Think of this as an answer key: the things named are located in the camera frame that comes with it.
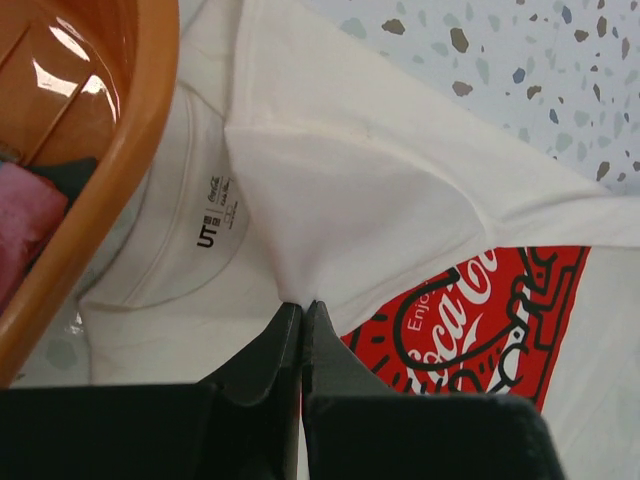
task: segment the white fabric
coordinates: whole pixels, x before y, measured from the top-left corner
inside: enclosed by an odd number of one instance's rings
[[[631,377],[628,385],[619,381],[640,347],[640,255],[629,253],[622,249],[592,249],[578,286],[542,409],[561,459],[580,438],[600,433],[591,429],[591,419],[607,397],[632,389],[639,393],[629,396],[629,400],[640,400],[640,377]],[[640,416],[629,421],[640,425]],[[618,432],[622,435],[616,424],[606,426],[605,431],[614,438]],[[593,447],[590,445],[587,451],[592,452]],[[569,473],[579,472],[579,465],[571,467]]]
[[[453,105],[295,0],[246,0],[226,138],[281,298],[346,333],[496,246],[640,244],[618,198]]]
[[[85,303],[144,307],[178,298],[231,260],[249,217],[223,138],[235,1],[207,2],[181,43],[178,85],[138,220]]]
[[[240,7],[208,0],[183,36],[179,82],[138,219],[80,302],[94,384],[197,381],[258,335],[280,306],[223,138]],[[214,218],[220,227],[204,223]]]

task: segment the red graphic print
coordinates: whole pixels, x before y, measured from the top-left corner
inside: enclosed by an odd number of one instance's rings
[[[588,252],[486,252],[396,297],[343,341],[398,391],[512,393],[542,409]]]

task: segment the fabric fold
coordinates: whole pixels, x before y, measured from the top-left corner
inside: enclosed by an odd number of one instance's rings
[[[618,198],[399,71],[295,0],[246,0],[226,138],[283,300],[346,333],[495,247],[637,247]]]

